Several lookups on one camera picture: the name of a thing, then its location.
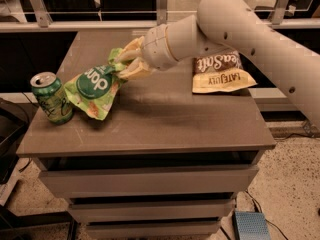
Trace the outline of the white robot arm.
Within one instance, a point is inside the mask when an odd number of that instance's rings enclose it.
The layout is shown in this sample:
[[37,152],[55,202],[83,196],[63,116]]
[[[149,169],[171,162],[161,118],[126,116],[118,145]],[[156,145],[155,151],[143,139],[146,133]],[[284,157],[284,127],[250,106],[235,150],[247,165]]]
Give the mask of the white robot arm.
[[194,15],[150,29],[140,47],[117,59],[142,58],[167,70],[179,61],[236,50],[320,128],[320,55],[274,31],[244,0],[201,0]]

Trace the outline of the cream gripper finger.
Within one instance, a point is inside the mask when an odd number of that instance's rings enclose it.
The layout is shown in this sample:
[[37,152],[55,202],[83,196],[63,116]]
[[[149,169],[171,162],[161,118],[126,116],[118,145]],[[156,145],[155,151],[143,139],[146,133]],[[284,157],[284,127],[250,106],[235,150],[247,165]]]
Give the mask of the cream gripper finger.
[[145,69],[141,58],[117,63],[117,66],[119,66],[120,69],[117,71],[116,75],[123,80],[138,79],[145,75]]
[[140,50],[119,50],[117,56],[114,59],[115,63],[121,63],[125,61],[131,61],[141,56]]

